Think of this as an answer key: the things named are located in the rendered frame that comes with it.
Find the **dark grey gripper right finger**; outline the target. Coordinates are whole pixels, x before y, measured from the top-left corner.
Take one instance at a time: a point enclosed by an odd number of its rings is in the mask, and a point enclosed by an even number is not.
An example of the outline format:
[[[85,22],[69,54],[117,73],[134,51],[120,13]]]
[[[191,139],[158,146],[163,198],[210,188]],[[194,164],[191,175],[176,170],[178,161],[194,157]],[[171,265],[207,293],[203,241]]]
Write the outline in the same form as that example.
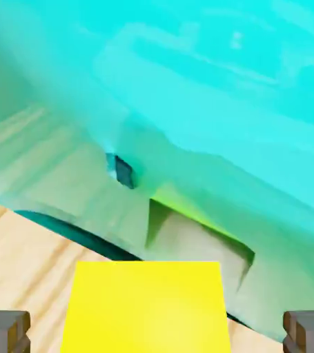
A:
[[[286,311],[283,353],[314,353],[314,310]]]

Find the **small yellow cube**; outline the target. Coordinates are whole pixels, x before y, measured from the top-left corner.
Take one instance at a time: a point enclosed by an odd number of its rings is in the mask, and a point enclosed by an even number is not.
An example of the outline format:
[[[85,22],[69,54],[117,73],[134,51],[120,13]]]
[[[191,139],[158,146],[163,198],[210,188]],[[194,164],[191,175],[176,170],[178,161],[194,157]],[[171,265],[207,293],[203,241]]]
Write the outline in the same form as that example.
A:
[[[212,261],[80,261],[60,353],[231,353]]]

